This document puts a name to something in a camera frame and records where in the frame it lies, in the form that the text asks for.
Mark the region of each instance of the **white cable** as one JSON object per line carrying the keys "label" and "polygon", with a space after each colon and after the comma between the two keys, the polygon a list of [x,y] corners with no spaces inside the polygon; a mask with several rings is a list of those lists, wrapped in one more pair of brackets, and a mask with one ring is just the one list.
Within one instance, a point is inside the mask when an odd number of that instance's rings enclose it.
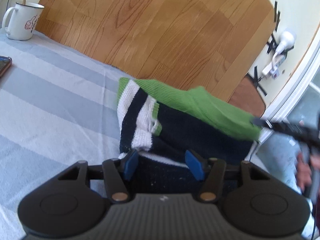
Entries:
{"label": "white cable", "polygon": [[275,63],[276,56],[278,56],[278,52],[275,52],[275,54],[274,54],[273,57],[272,57],[272,61],[271,61],[271,63],[272,63],[272,69],[273,69],[274,71],[276,70],[276,67],[275,67],[275,65],[276,65],[276,63]]}

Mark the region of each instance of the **green towel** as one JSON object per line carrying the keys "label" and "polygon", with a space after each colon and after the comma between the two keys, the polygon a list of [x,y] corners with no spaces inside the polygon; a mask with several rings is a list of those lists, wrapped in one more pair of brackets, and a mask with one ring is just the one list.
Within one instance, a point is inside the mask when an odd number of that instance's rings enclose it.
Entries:
{"label": "green towel", "polygon": [[[129,78],[120,78],[118,101],[128,82]],[[251,124],[253,115],[215,98],[204,87],[184,91],[157,80],[136,79],[135,82],[160,103],[190,114],[233,138],[259,138],[261,129]]]}

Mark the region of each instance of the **enamel mug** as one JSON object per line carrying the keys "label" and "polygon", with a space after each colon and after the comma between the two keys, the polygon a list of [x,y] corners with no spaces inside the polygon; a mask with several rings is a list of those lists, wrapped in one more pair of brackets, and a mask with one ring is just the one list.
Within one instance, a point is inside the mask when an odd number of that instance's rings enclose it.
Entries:
{"label": "enamel mug", "polygon": [[[37,21],[40,17],[43,5],[26,2],[16,2],[15,7],[9,8],[4,14],[2,21],[2,30],[6,32],[7,37],[11,40],[25,41],[32,37],[32,32],[36,27]],[[8,29],[5,29],[5,24],[9,13],[12,12]]]}

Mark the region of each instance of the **folded cloth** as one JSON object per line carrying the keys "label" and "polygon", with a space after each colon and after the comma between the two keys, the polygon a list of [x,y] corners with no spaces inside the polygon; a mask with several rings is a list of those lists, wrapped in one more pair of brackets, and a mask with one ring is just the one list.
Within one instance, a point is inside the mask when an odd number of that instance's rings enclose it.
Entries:
{"label": "folded cloth", "polygon": [[[129,78],[120,78],[118,100]],[[253,116],[212,96],[204,87],[188,91],[175,89],[157,80],[134,80],[148,95],[173,109],[190,114],[237,139],[258,140],[261,128],[251,124]]]}
{"label": "folded cloth", "polygon": [[252,140],[235,139],[156,101],[133,80],[128,80],[119,94],[120,158],[131,149],[140,153],[133,178],[135,192],[183,193],[196,189],[199,183],[185,164],[187,149],[205,159],[215,157],[237,165],[252,146]]}

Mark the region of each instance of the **blue gripper pad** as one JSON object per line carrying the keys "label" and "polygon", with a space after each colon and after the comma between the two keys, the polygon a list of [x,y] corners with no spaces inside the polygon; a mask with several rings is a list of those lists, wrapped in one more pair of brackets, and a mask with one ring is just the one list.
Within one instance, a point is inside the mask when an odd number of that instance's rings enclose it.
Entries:
{"label": "blue gripper pad", "polygon": [[186,150],[185,162],[196,180],[204,180],[205,173],[202,167],[202,163],[189,150]]}
{"label": "blue gripper pad", "polygon": [[127,181],[130,181],[138,166],[139,154],[136,150],[133,153],[128,154],[131,156],[129,156],[124,164],[123,178]]}

